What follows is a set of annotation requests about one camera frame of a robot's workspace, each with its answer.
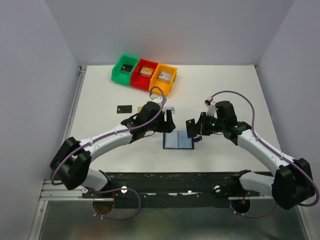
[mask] gray wall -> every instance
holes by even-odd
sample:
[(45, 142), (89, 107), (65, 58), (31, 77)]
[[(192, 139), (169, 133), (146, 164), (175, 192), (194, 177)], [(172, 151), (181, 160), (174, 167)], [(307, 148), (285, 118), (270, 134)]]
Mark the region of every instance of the gray wall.
[[(320, 186), (320, 1), (296, 0), (257, 72), (282, 149), (311, 164)], [(320, 236), (320, 204), (308, 208)]]
[(43, 0), (1, 1), (0, 239), (28, 239), (78, 64)]
[(293, 0), (45, 0), (81, 65), (257, 64)]

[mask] white table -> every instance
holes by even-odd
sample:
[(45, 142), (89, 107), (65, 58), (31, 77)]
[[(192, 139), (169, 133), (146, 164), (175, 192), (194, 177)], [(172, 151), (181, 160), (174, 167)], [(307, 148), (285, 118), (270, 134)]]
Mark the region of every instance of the white table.
[[(204, 100), (221, 90), (233, 90), (249, 98), (256, 110), (256, 130), (279, 148), (277, 136), (253, 65), (174, 65), (177, 78), (166, 106), (174, 106), (176, 130), (207, 107)], [(88, 66), (78, 99), (70, 136), (77, 140), (109, 131), (149, 101), (146, 91), (111, 81), (113, 65)], [(239, 96), (224, 93), (215, 102), (228, 100), (238, 121), (251, 124), (252, 112)], [(133, 113), (117, 114), (118, 105), (132, 105)], [(267, 171), (250, 153), (222, 135), (204, 136), (194, 150), (163, 149), (163, 134), (118, 147), (97, 158), (91, 168), (105, 172), (237, 172), (244, 169)]]

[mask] box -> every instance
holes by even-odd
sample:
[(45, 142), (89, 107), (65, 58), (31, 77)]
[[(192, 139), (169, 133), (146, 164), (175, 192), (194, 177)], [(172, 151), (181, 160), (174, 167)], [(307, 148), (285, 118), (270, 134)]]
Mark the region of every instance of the box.
[[(131, 74), (131, 80), (130, 80), (130, 85), (138, 88), (138, 89), (142, 89), (145, 91), (149, 90), (149, 86), (150, 86), (150, 81), (152, 76), (154, 75), (156, 69), (157, 69), (158, 63), (154, 62), (154, 61), (148, 61), (145, 59), (140, 59), (138, 64), (136, 65), (135, 69), (133, 70), (132, 74)], [(147, 68), (151, 68), (153, 69), (153, 72), (151, 74), (150, 77), (148, 76), (142, 76), (140, 74), (140, 71), (143, 67), (147, 67)]]
[[(137, 66), (139, 60), (140, 60), (140, 58), (135, 57), (135, 56), (130, 56), (127, 54), (121, 55), (118, 62), (116, 63), (116, 65), (112, 69), (111, 80), (114, 82), (120, 83), (120, 84), (130, 85), (132, 72), (134, 71), (135, 67)], [(121, 72), (121, 69), (124, 64), (133, 66), (133, 68), (129, 74)]]
[[(170, 82), (164, 82), (164, 81), (159, 80), (159, 74), (161, 72), (166, 72), (166, 73), (172, 74), (172, 78), (171, 78)], [(176, 80), (176, 77), (177, 77), (177, 68), (176, 67), (159, 63), (158, 67), (156, 68), (156, 70), (154, 71), (154, 73), (151, 77), (149, 90), (151, 90), (151, 88), (154, 86), (158, 86), (159, 88), (162, 89), (164, 95), (168, 96), (169, 93), (171, 92), (172, 85), (173, 85), (174, 81)], [(155, 94), (161, 94), (158, 89), (153, 89), (152, 92)]]

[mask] plastic bin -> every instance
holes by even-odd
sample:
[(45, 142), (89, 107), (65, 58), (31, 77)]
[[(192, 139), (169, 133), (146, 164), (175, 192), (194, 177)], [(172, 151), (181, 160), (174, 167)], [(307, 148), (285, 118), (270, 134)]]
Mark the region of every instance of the plastic bin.
[[(171, 78), (170, 83), (159, 80), (159, 74), (162, 71), (169, 73), (169, 74), (172, 74), (172, 78)], [(153, 86), (158, 86), (159, 88), (162, 89), (164, 95), (168, 96), (169, 93), (171, 92), (172, 85), (173, 85), (174, 81), (176, 80), (176, 77), (177, 77), (177, 68), (176, 67), (159, 63), (158, 67), (156, 68), (155, 72), (153, 73), (153, 75), (151, 77), (149, 90), (151, 90), (151, 88)], [(158, 89), (153, 89), (152, 92), (155, 94), (161, 94)]]
[[(148, 61), (148, 60), (145, 60), (145, 59), (141, 58), (139, 60), (138, 64), (136, 65), (135, 69), (133, 70), (132, 74), (131, 74), (130, 85), (135, 87), (135, 88), (148, 91), (149, 90), (149, 86), (150, 86), (151, 78), (153, 77), (157, 66), (158, 66), (157, 62)], [(140, 74), (140, 71), (141, 71), (141, 69), (143, 67), (147, 67), (147, 68), (153, 69), (153, 72), (152, 72), (150, 77), (142, 76)]]
[[(119, 58), (118, 62), (112, 69), (112, 76), (111, 80), (120, 84), (124, 85), (130, 85), (130, 79), (132, 72), (135, 70), (140, 58), (135, 57), (135, 56), (130, 56), (127, 54), (121, 55)], [(132, 70), (130, 73), (123, 73), (121, 72), (121, 68), (124, 64), (128, 64), (133, 66)]]

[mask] robotic arm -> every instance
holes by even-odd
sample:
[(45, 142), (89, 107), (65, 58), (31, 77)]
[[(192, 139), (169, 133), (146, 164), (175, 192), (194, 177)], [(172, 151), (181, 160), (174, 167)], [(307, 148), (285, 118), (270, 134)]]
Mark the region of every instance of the robotic arm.
[(226, 139), (256, 157), (273, 175), (265, 176), (243, 170), (234, 176), (235, 185), (271, 196), (286, 210), (315, 195), (311, 182), (293, 166), (301, 168), (312, 179), (310, 165), (305, 159), (296, 160), (264, 141), (249, 124), (237, 120), (234, 107), (229, 101), (216, 104), (206, 101), (205, 104), (208, 110), (200, 114), (197, 123), (194, 119), (186, 121), (188, 137), (223, 133)]
[(77, 141), (70, 137), (64, 141), (50, 164), (50, 168), (68, 190), (78, 186), (101, 190), (108, 183), (108, 178), (102, 171), (89, 168), (99, 156), (110, 150), (131, 144), (143, 138), (148, 131), (171, 133), (175, 128), (171, 110), (162, 112), (163, 97), (151, 97), (141, 111), (123, 120), (114, 129), (98, 136)]

